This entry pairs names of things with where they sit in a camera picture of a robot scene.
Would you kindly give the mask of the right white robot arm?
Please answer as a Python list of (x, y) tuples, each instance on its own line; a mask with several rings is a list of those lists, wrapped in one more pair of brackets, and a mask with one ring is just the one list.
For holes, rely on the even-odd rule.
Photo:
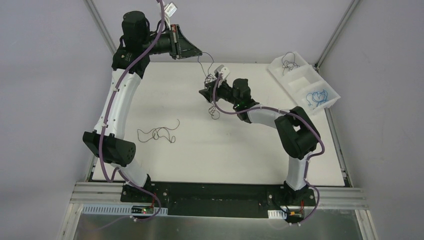
[(218, 100), (231, 103), (234, 114), (243, 122), (277, 130), (282, 147), (289, 156), (283, 199), (290, 205), (302, 201), (309, 189), (306, 181), (309, 160), (321, 143), (321, 136), (305, 110), (300, 106), (284, 111), (261, 105), (252, 98), (245, 78), (234, 80), (232, 86), (225, 80), (214, 80), (206, 83), (199, 93), (214, 105)]

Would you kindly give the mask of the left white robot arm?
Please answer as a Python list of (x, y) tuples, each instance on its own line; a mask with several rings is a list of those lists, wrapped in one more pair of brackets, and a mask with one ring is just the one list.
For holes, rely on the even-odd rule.
[(112, 75), (107, 100), (93, 131), (86, 131), (82, 141), (99, 160), (105, 180), (106, 166), (111, 166), (123, 175), (123, 179), (135, 186), (133, 195), (140, 202), (152, 198), (150, 176), (134, 161), (136, 145), (124, 139), (127, 117), (132, 99), (151, 55), (169, 54), (180, 60), (202, 55), (202, 51), (183, 35), (179, 24), (160, 20), (156, 31), (141, 11), (130, 11), (123, 15), (122, 36), (112, 57)]

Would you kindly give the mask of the white compartment tray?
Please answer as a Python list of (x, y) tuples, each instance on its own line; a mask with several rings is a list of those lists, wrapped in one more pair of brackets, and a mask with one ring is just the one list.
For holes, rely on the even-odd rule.
[(332, 107), (341, 96), (296, 51), (275, 58), (267, 70), (309, 115)]

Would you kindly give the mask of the left corner aluminium post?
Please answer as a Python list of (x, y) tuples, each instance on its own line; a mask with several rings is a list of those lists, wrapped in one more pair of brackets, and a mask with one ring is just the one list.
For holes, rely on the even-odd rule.
[(102, 39), (104, 40), (109, 52), (111, 53), (111, 55), (113, 56), (118, 47), (116, 45), (116, 43), (114, 42), (111, 33), (109, 32), (100, 11), (98, 10), (95, 1), (94, 0), (84, 0), (84, 4), (86, 5), (86, 8), (88, 10), (88, 12), (91, 15), (91, 18), (93, 20), (93, 22), (95, 23)]

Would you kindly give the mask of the corner aluminium post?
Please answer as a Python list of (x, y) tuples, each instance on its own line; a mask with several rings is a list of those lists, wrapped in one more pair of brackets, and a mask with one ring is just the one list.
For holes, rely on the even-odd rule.
[(339, 39), (340, 35), (342, 34), (342, 31), (344, 30), (345, 26), (348, 24), (348, 21), (354, 14), (356, 8), (361, 3), (361, 0), (351, 0), (347, 9), (345, 10), (344, 14), (342, 15), (340, 21), (338, 22), (335, 30), (333, 31), (331, 37), (329, 38), (327, 44), (325, 45), (321, 55), (319, 56), (317, 62), (314, 64), (315, 70), (317, 72), (320, 71), (321, 66), (325, 62), (326, 58), (328, 57), (329, 53), (335, 46), (337, 40)]
[(93, 20), (93, 22), (95, 23), (102, 39), (104, 40), (109, 52), (111, 53), (111, 55), (113, 56), (118, 47), (116, 45), (116, 43), (114, 42), (111, 33), (109, 32), (100, 11), (98, 10), (95, 1), (94, 0), (84, 0), (84, 4), (86, 5), (86, 8), (88, 10), (88, 12), (91, 15), (91, 18)]

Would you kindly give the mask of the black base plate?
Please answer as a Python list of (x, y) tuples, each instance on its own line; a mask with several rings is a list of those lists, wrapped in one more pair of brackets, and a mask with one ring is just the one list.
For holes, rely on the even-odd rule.
[(169, 216), (265, 219), (271, 211), (298, 212), (314, 208), (317, 195), (310, 187), (290, 190), (284, 184), (229, 184), (153, 181), (142, 192), (122, 187), (124, 203), (162, 207)]

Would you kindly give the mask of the right corner aluminium post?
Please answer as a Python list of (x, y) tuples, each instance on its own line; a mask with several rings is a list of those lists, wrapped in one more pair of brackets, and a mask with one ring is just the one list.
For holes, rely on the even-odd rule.
[(320, 71), (321, 66), (325, 62), (326, 58), (328, 57), (329, 53), (335, 46), (337, 40), (339, 39), (340, 35), (342, 34), (342, 31), (344, 30), (345, 26), (348, 24), (348, 21), (354, 14), (356, 8), (361, 3), (361, 0), (351, 0), (347, 9), (345, 10), (344, 14), (342, 15), (340, 21), (338, 22), (335, 30), (333, 31), (331, 37), (329, 38), (327, 44), (325, 45), (321, 55), (319, 56), (317, 62), (314, 64), (315, 70), (317, 72)]

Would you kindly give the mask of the aluminium frame rail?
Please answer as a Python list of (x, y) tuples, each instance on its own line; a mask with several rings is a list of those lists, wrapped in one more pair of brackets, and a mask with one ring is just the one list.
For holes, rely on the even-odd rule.
[[(74, 186), (71, 203), (105, 203), (120, 202), (122, 182), (77, 182)], [(325, 210), (368, 210), (369, 205), (364, 191), (355, 187), (317, 188), (320, 194), (319, 209)]]

